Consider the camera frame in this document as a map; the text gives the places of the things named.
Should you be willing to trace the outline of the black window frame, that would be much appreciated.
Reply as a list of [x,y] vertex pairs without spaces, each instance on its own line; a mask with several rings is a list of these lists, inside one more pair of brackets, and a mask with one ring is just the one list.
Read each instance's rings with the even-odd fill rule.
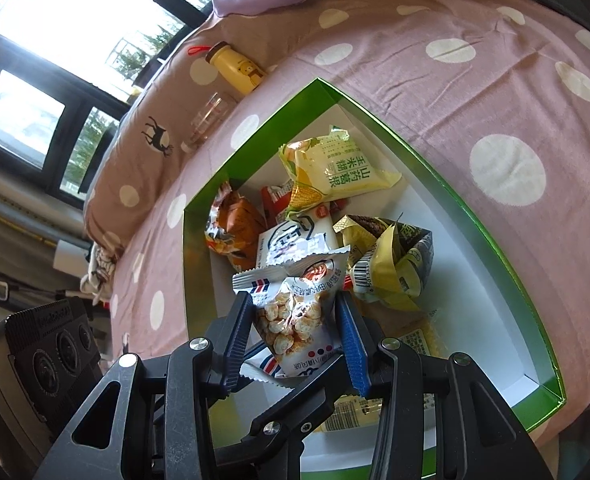
[[80,206],[118,122],[211,0],[0,0],[0,177]]

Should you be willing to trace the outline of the clear cracker pack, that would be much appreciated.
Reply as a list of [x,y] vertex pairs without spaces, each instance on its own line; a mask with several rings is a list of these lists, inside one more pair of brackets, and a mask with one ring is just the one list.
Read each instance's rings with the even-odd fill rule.
[[341,396],[334,403],[332,415],[317,431],[334,432],[379,425],[383,401],[364,399],[360,396]]

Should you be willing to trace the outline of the yellow rice cracker bag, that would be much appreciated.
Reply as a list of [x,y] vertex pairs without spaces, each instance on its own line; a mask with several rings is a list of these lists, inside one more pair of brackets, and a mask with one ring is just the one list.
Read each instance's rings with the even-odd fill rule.
[[400,339],[417,353],[435,358],[446,356],[444,344],[441,343],[429,315],[423,311],[391,310],[382,304],[376,304],[369,309],[369,316],[380,324],[385,336]]

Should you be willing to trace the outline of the clear plastic bottle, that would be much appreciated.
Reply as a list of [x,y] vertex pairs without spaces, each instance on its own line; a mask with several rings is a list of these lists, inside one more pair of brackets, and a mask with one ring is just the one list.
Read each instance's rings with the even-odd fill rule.
[[192,119],[188,135],[180,144],[181,150],[187,154],[195,152],[219,128],[236,106],[237,100],[233,96],[225,92],[215,92]]

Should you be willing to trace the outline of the orange panda snack bag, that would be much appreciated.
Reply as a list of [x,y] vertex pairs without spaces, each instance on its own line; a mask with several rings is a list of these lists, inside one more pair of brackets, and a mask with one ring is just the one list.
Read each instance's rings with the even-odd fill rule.
[[267,223],[259,210],[229,181],[219,186],[206,221],[205,238],[210,250],[225,256],[233,269],[243,272],[256,266],[259,236]]

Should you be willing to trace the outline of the gold brown snack bag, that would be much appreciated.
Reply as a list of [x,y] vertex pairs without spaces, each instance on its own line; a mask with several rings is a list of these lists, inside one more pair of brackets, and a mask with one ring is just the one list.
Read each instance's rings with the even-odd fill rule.
[[333,226],[349,249],[348,279],[353,294],[398,311],[417,311],[431,274],[433,233],[412,224],[346,214]]

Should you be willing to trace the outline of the white paper roll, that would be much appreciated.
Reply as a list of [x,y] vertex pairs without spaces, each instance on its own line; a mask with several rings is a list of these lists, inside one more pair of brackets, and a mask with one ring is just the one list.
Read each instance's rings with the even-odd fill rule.
[[86,261],[86,256],[89,250],[70,244],[66,240],[59,240],[57,242],[53,268],[65,274],[82,278],[88,271],[89,263]]

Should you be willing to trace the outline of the white striped cloth pile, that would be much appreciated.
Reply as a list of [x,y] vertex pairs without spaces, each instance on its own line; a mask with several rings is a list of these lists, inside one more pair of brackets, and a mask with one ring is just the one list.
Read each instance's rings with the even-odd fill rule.
[[109,302],[116,260],[111,252],[96,243],[89,255],[88,271],[80,280],[80,292],[92,297],[92,304]]

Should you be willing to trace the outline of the small red snack packet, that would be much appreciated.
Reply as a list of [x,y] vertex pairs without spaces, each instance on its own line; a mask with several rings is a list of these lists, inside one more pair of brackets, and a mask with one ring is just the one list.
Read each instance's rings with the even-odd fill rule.
[[[263,202],[263,215],[269,228],[273,228],[286,220],[286,209],[289,206],[292,188],[293,182],[288,180],[283,184],[264,186],[260,190],[261,201]],[[332,214],[341,212],[347,205],[347,198],[331,200],[330,203],[323,203],[301,212],[294,216],[294,218],[304,219],[310,217],[312,220],[319,220],[332,217]]]

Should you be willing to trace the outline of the green cardboard box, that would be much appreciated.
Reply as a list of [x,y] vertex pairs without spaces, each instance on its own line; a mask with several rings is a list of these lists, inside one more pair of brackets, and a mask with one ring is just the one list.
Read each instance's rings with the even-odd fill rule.
[[527,292],[466,203],[323,80],[184,211],[204,478],[545,479],[565,401]]

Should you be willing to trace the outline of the pink polka dot bedsheet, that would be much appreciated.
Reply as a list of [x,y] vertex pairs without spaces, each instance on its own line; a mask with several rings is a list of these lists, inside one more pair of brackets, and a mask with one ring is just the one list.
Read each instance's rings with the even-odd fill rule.
[[[556,352],[568,400],[534,434],[551,439],[590,404],[590,32],[533,0],[311,0],[273,12],[285,11],[309,32],[265,68],[280,97],[268,117],[323,78],[463,198],[516,269]],[[120,252],[116,346],[159,356],[187,339],[183,209],[268,118],[232,113]]]

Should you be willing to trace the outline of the white popcorn snack bag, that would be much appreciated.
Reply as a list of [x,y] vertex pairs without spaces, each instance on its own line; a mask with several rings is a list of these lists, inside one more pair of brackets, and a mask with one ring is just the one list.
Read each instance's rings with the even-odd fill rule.
[[310,375],[338,352],[333,306],[349,255],[341,247],[233,276],[234,292],[252,297],[255,330],[282,377]]

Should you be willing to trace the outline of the white blue red snack bag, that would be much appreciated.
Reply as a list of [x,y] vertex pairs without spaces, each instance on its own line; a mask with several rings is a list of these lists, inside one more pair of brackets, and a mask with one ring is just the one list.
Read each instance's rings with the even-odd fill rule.
[[261,233],[256,266],[276,266],[337,248],[329,205],[322,203]]

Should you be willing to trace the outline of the yellow green corn snack bag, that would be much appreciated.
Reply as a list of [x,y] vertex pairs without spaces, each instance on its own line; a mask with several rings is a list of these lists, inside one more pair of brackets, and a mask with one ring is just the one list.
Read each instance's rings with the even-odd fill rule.
[[303,211],[333,200],[392,188],[397,171],[376,167],[342,128],[331,127],[325,136],[283,144],[278,150],[293,188],[286,211]]

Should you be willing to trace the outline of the brown polka dot bolster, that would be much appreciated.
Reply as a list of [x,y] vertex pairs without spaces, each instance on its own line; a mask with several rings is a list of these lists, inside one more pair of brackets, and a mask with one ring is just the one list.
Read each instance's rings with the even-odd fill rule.
[[120,120],[84,205],[84,230],[110,252],[123,252],[167,188],[181,174],[191,153],[192,122],[215,92],[239,101],[232,117],[255,112],[266,119],[280,101],[268,82],[250,96],[234,90],[204,55],[191,47],[226,41],[261,68],[277,65],[297,49],[309,27],[296,12],[255,18],[210,16],[183,39]]

